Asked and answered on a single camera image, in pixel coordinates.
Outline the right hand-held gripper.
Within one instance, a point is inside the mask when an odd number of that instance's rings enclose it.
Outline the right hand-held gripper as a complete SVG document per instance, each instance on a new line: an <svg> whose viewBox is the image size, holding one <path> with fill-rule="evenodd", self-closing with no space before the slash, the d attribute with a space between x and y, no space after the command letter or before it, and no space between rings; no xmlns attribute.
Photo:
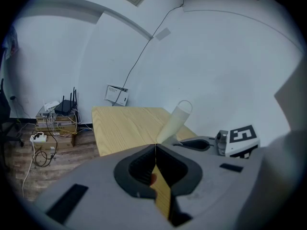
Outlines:
<svg viewBox="0 0 307 230"><path fill-rule="evenodd" d="M252 151L260 147L260 138L253 125L232 130L220 130L215 138L198 136L173 142L173 151L183 156L216 155L248 159ZM202 145L193 148L186 145Z"/></svg>

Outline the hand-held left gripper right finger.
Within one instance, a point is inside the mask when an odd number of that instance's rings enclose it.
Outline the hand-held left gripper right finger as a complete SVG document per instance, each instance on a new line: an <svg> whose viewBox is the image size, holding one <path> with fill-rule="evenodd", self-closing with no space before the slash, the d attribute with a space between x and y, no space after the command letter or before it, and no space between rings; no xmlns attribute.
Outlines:
<svg viewBox="0 0 307 230"><path fill-rule="evenodd" d="M259 148L241 159L157 144L157 167L169 183L171 203L168 220L156 212L156 226L242 226L262 159Z"/></svg>

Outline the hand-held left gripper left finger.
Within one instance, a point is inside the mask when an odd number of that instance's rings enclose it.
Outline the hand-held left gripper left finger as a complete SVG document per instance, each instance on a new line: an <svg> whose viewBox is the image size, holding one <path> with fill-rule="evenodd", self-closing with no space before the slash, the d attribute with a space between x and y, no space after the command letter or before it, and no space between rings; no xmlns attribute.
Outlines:
<svg viewBox="0 0 307 230"><path fill-rule="evenodd" d="M150 187L155 145L90 160L35 200L48 225L64 230L171 230Z"/></svg>

